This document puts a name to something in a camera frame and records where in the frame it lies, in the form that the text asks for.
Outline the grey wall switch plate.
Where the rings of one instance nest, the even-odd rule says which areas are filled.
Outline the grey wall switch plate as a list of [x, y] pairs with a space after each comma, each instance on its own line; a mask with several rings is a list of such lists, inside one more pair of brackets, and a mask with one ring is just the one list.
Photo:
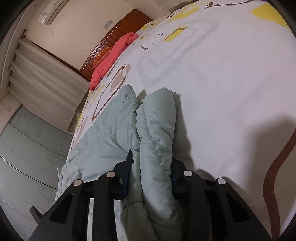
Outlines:
[[112, 21], [112, 20], [109, 20], [109, 21], [103, 26], [103, 28], [107, 30], [112, 24], [113, 24], [113, 21]]

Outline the white wall air conditioner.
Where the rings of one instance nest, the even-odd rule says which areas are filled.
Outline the white wall air conditioner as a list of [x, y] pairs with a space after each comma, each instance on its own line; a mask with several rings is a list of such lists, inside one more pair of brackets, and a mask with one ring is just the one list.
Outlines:
[[50, 25], [55, 20], [56, 16], [64, 8], [69, 0], [52, 0], [43, 10], [38, 18], [38, 22], [44, 25]]

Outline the orange patterned cushion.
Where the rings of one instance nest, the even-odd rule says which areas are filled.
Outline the orange patterned cushion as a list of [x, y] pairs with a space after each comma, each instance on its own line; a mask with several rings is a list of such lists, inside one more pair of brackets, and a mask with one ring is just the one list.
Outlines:
[[92, 69], [95, 69], [109, 55], [111, 49], [111, 46], [107, 46], [96, 56]]

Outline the light green quilted down coat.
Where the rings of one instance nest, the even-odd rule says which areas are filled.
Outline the light green quilted down coat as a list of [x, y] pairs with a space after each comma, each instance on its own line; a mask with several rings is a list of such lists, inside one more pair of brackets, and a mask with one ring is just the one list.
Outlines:
[[128, 197], [114, 202], [119, 240], [181, 240], [182, 211], [172, 194], [176, 124], [173, 94], [161, 88], [138, 101], [131, 85], [118, 94], [69, 152], [57, 197], [76, 179], [98, 179], [133, 154]]

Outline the patterned white bed sheet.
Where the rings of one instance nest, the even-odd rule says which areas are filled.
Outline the patterned white bed sheet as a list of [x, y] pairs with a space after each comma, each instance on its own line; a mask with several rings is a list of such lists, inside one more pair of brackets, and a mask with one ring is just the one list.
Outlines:
[[295, 36], [266, 1], [199, 1], [144, 25], [90, 91], [70, 150], [121, 87], [173, 94], [173, 157], [225, 178], [271, 240], [295, 240]]

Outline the red pillow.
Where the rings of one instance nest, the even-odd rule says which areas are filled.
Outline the red pillow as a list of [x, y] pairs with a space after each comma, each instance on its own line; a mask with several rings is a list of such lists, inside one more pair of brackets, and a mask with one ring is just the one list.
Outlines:
[[89, 90], [93, 91], [99, 85], [100, 81], [107, 74], [112, 65], [117, 61], [119, 56], [123, 53], [123, 51], [132, 44], [139, 35], [134, 34], [133, 32], [129, 32], [121, 37], [110, 49], [105, 56], [100, 58], [100, 62], [98, 61], [97, 66], [95, 67], [92, 78], [89, 85]]

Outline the wooden headboard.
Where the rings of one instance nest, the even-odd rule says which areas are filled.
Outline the wooden headboard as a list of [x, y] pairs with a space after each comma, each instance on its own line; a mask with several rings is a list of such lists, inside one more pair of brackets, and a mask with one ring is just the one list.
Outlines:
[[108, 46], [113, 46], [122, 36], [128, 32], [136, 33], [145, 24], [151, 22], [152, 19], [137, 9], [133, 9], [124, 18], [122, 18], [111, 30], [102, 38], [102, 40], [96, 45], [94, 50], [85, 60], [80, 69], [80, 75], [86, 80], [90, 81], [92, 77], [93, 63], [96, 56]]

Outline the frosted glass wardrobe doors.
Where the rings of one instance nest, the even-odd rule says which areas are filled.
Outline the frosted glass wardrobe doors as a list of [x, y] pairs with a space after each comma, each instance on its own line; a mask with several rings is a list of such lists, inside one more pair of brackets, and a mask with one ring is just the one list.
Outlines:
[[30, 208], [45, 213], [55, 201], [58, 170], [72, 136], [21, 107], [1, 134], [1, 208], [23, 240], [37, 224]]

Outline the cream striped curtain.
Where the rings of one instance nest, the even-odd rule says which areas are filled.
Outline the cream striped curtain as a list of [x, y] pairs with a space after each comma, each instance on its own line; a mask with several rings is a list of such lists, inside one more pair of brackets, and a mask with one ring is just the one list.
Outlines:
[[18, 43], [8, 92], [39, 118], [67, 131], [89, 82], [28, 39]]

